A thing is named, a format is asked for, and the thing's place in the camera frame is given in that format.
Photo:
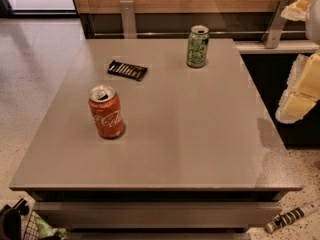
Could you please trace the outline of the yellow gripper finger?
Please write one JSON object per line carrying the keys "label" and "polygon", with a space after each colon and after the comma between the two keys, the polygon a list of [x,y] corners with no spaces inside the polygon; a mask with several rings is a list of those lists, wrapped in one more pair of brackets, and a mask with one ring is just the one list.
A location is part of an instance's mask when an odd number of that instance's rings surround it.
{"label": "yellow gripper finger", "polygon": [[291,21],[306,21],[311,0],[297,0],[286,6],[281,12],[281,17]]}
{"label": "yellow gripper finger", "polygon": [[287,88],[282,93],[275,113],[276,120],[293,124],[302,120],[320,100],[320,54],[299,54],[294,61]]}

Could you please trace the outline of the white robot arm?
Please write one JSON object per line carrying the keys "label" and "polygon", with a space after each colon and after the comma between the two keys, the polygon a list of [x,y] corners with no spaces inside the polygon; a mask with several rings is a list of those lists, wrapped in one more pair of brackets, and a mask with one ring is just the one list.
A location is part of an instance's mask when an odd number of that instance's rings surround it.
{"label": "white robot arm", "polygon": [[[304,21],[306,37],[320,44],[320,0],[297,0],[281,12],[281,17]],[[276,120],[293,124],[302,120],[320,100],[320,52],[299,54],[293,62],[287,88],[283,91],[275,113]]]}

